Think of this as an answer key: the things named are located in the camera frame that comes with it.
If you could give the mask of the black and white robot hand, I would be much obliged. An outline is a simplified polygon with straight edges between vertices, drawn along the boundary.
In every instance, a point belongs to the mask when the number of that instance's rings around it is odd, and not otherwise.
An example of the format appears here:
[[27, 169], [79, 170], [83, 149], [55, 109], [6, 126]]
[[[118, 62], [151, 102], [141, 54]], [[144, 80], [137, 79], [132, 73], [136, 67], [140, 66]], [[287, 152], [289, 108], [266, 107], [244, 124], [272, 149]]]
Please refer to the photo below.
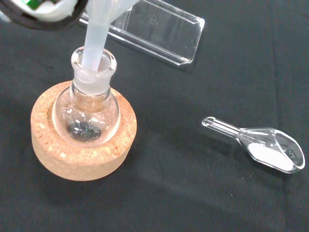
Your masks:
[[41, 31], [59, 31], [78, 22], [87, 0], [2, 0], [0, 19]]

